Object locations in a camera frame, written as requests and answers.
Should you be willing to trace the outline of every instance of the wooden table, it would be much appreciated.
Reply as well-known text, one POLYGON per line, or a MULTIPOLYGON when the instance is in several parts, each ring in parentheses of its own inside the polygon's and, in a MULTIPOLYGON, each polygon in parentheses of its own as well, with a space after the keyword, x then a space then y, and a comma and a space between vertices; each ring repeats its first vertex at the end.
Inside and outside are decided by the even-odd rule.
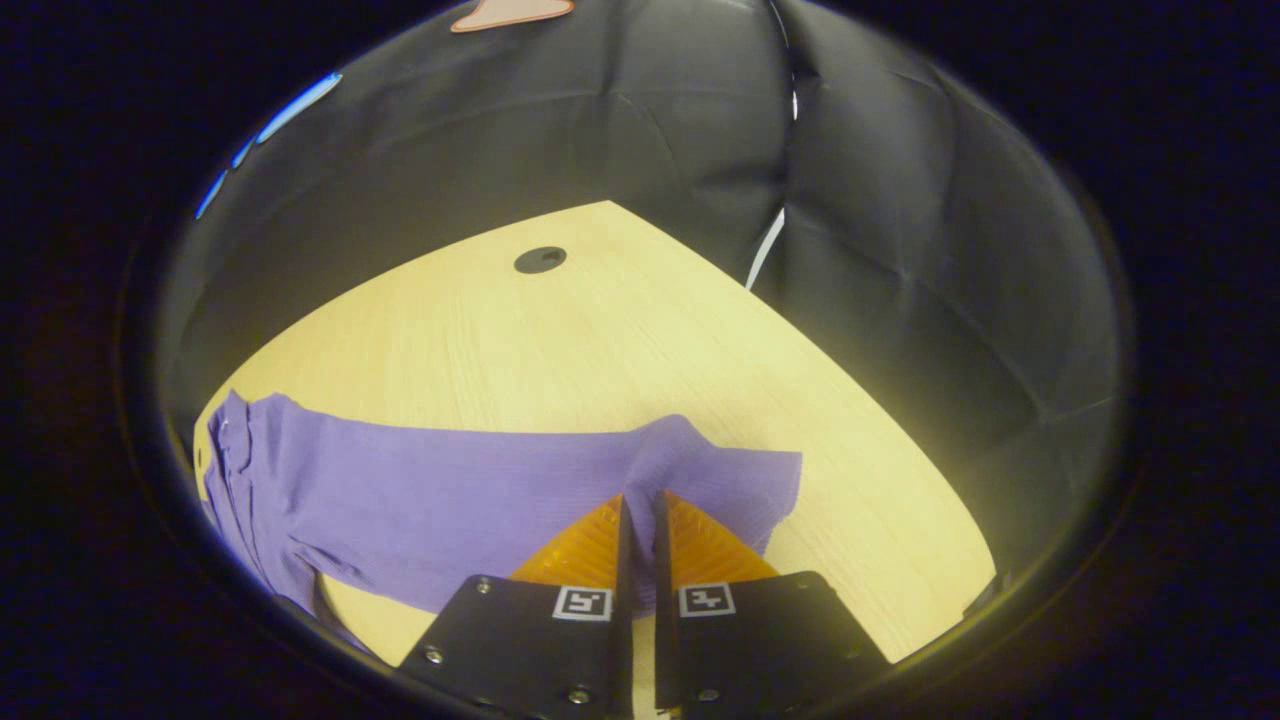
MULTIPOLYGON (((765 560, 822 573, 890 661, 956 624, 995 575, 960 498, 854 379, 732 278, 612 202, 457 242, 319 307, 210 398, 197 457, 209 456, 205 423, 232 388, 353 420, 468 430, 621 432, 678 413, 721 446, 800 451, 796 509, 765 560), (567 260, 513 269, 540 246, 567 260)), ((332 578, 321 587, 392 665, 434 619, 332 578)), ((648 716, 653 619, 635 633, 636 712, 648 716)))

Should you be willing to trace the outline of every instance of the table surface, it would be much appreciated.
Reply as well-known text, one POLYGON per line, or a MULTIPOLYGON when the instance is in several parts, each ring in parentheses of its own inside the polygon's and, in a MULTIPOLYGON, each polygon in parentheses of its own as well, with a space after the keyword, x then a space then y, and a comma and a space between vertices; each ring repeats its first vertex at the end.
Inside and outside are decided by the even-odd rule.
MULTIPOLYGON (((800 451, 795 511, 764 557, 780 573, 822 573, 890 661, 960 621, 995 575, 951 486, 852 378, 732 278, 612 202, 449 245, 316 309, 210 398, 195 457, 209 456, 204 428, 230 389, 468 430, 623 432, 682 414, 719 446, 800 451), (566 261, 515 270, 541 246, 564 249, 566 261)), ((435 618, 332 578, 321 589, 392 665, 435 618)), ((635 623, 635 700, 637 716, 652 714, 652 618, 635 623)))

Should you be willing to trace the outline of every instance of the purple cloth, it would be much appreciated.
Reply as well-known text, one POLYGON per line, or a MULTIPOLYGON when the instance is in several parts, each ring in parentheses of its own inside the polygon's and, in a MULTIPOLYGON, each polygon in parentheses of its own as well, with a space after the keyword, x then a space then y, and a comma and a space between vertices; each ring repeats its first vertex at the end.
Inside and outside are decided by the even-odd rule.
POLYGON ((620 492, 640 555, 637 612, 649 612, 662 489, 763 553, 800 483, 799 454, 716 447, 681 415, 626 433, 486 433, 358 423, 232 392, 209 433, 212 521, 269 589, 312 614, 317 571, 439 612, 468 575, 511 575, 620 492))

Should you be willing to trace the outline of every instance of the black circular hole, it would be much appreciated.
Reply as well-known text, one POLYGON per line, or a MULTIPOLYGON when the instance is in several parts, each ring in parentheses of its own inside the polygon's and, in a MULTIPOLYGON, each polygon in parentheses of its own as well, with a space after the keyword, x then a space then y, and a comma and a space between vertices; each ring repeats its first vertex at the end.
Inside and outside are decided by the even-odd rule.
POLYGON ((535 247, 516 258, 516 269, 525 274, 545 273, 559 266, 568 258, 562 247, 535 247))

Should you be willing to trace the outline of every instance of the blue light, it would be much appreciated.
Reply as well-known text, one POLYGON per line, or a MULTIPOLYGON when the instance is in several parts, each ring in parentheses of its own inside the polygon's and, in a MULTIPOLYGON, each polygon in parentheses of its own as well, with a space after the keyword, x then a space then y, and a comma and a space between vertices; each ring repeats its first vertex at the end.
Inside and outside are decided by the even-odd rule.
POLYGON ((227 170, 223 170, 223 174, 218 176, 218 179, 214 181, 214 187, 210 187, 209 193, 205 195, 205 201, 200 204, 200 210, 196 210, 197 220, 200 219, 201 215, 205 214, 205 210, 209 209, 209 204, 214 201, 214 197, 218 195, 218 191, 223 188, 224 179, 227 179, 227 170))
POLYGON ((296 118, 298 113, 306 110, 316 100, 324 97, 330 90, 333 90, 335 85, 338 85, 338 81, 340 79, 342 76, 339 76, 338 73, 333 73, 329 77, 324 78, 323 81, 311 86, 311 90, 307 90, 306 92, 300 95, 293 102, 289 102, 283 110, 280 110, 278 115, 271 118, 271 122, 266 123, 266 127, 262 128, 262 132, 257 133, 259 145, 266 142, 266 138, 275 135, 275 131, 284 127, 284 123, 288 123, 289 120, 296 118))
POLYGON ((248 149, 252 147, 252 146, 253 146, 253 141, 250 140, 248 142, 244 143, 244 147, 241 147, 241 151, 237 152, 234 158, 232 158, 232 169, 233 170, 236 168, 238 168, 241 163, 244 161, 244 156, 248 155, 248 149))

